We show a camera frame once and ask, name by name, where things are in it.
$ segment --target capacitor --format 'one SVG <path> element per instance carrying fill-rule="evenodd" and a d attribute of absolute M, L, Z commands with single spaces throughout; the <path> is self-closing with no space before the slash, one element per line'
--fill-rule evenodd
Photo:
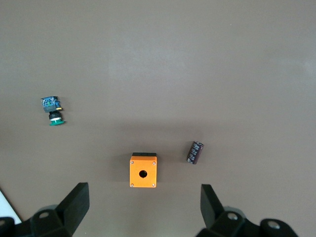
<path fill-rule="evenodd" d="M 190 164 L 196 164 L 198 158 L 201 155 L 204 145 L 201 142 L 194 141 L 188 153 L 187 162 Z"/>

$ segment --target screw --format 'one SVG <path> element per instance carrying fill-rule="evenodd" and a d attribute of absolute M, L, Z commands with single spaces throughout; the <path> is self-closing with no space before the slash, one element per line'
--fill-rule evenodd
<path fill-rule="evenodd" d="M 268 226 L 270 226 L 272 229 L 280 229 L 280 225 L 275 221 L 268 221 Z"/>
<path fill-rule="evenodd" d="M 47 217 L 47 216 L 49 216 L 49 213 L 48 212 L 43 212 L 41 215 L 39 215 L 39 218 L 45 218 L 45 217 Z"/>
<path fill-rule="evenodd" d="M 231 219 L 233 221 L 238 220 L 238 217 L 237 217 L 237 215 L 235 213 L 230 212 L 230 213 L 227 214 L 227 216 L 228 216 L 229 219 Z"/>

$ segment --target gray surface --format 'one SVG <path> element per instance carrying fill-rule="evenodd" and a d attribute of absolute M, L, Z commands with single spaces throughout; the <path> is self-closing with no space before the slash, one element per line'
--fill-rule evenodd
<path fill-rule="evenodd" d="M 192 237 L 210 183 L 255 224 L 315 236 L 315 12 L 314 0 L 1 0 L 3 191 L 26 219 L 87 181 L 75 236 Z M 60 127 L 41 107 L 50 95 Z M 132 152 L 158 154 L 156 189 L 129 187 Z"/>

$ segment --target orange box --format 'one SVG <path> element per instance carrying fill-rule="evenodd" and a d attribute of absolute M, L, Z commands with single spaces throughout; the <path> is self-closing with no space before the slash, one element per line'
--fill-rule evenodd
<path fill-rule="evenodd" d="M 133 153 L 129 162 L 129 185 L 134 188 L 157 186 L 156 153 Z"/>

